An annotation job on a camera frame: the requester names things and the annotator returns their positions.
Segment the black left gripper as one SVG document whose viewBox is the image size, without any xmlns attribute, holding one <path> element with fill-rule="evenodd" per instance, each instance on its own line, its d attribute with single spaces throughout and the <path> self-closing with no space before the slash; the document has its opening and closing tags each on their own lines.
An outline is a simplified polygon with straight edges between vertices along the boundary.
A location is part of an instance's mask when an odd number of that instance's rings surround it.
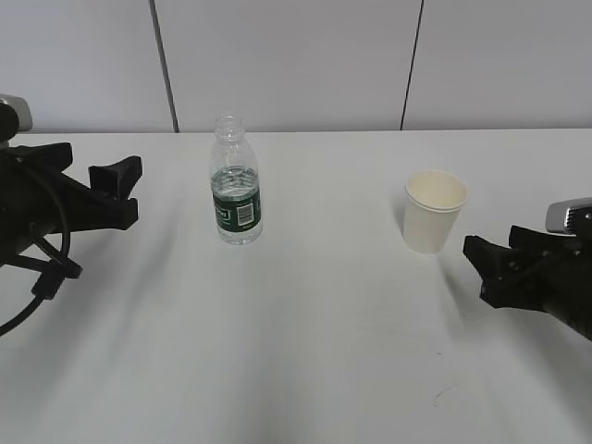
<svg viewBox="0 0 592 444">
<path fill-rule="evenodd" d="M 69 268 L 71 230 L 126 230 L 138 221 L 138 201 L 130 194 L 142 177 L 139 156 L 90 166 L 88 186 L 63 173 L 72 160 L 67 142 L 1 149 L 2 265 L 46 267 L 46 262 L 22 255 L 36 245 Z"/>
</svg>

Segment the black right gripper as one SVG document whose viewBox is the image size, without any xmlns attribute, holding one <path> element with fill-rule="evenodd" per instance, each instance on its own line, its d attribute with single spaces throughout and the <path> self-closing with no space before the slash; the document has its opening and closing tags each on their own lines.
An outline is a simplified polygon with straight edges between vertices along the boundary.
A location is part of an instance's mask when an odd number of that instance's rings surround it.
<svg viewBox="0 0 592 444">
<path fill-rule="evenodd" d="M 480 299 L 495 309 L 547 313 L 590 339 L 591 240 L 512 226 L 508 244 L 465 237 L 462 252 L 482 279 Z"/>
</svg>

